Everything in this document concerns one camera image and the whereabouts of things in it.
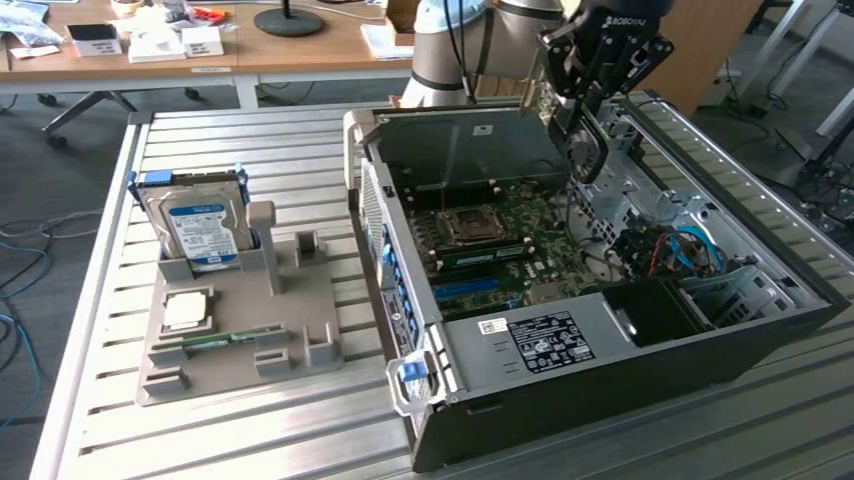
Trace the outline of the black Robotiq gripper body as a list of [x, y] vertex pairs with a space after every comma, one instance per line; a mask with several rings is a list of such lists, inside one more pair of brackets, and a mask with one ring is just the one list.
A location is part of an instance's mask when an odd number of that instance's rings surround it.
[[572, 40], [581, 50], [594, 50], [608, 34], [636, 34], [646, 42], [660, 35], [669, 1], [582, 1], [570, 16]]

